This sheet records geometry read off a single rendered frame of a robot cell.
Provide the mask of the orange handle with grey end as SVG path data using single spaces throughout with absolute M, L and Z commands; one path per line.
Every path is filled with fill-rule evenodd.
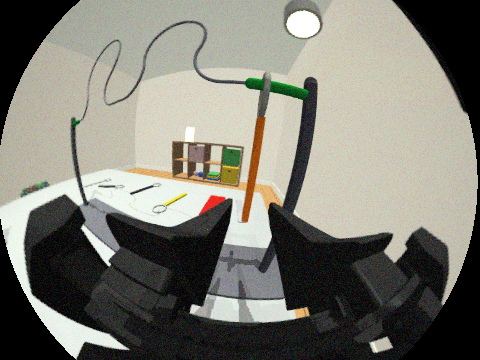
M 249 173 L 248 173 L 248 181 L 247 181 L 247 189 L 245 189 L 245 197 L 244 197 L 244 207 L 243 207 L 243 215 L 241 215 L 241 221 L 245 221 L 248 223 L 249 220 L 249 213 L 251 213 L 251 205 L 253 199 L 253 191 L 255 191 L 255 184 L 256 184 L 256 177 L 257 171 L 259 171 L 259 163 L 260 163 L 260 149 L 261 143 L 263 143 L 263 136 L 264 136 L 264 124 L 265 124 L 265 111 L 267 111 L 268 99 L 269 99 L 269 91 L 271 91 L 271 72 L 264 72 L 263 80 L 263 91 L 259 92 L 259 108 L 257 108 L 257 120 L 256 120 L 256 127 L 255 133 L 253 133 L 253 148 L 252 148 L 252 156 L 251 156 L 251 165 L 249 165 Z

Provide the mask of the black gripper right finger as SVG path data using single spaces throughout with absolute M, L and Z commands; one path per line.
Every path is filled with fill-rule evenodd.
M 276 203 L 269 203 L 268 216 L 288 311 L 307 307 L 305 301 L 319 295 L 353 261 L 384 252 L 393 240 L 392 232 L 335 239 Z

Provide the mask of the red rectangular block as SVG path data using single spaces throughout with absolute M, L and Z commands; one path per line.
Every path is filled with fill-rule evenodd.
M 211 197 L 209 197 L 207 203 L 205 203 L 204 208 L 201 209 L 201 212 L 199 213 L 199 215 L 201 215 L 201 213 L 207 211 L 207 209 L 211 209 L 211 208 L 215 207 L 215 205 L 220 204 L 221 201 L 223 201 L 223 200 L 225 200 L 225 197 L 223 197 L 223 196 L 211 195 Z

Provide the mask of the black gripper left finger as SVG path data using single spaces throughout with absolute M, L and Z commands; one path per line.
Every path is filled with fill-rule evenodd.
M 221 201 L 183 224 L 163 227 L 135 220 L 121 213 L 107 213 L 109 231 L 119 247 L 171 269 L 191 296 L 192 304 L 203 307 L 225 235 L 229 228 L 232 199 Z

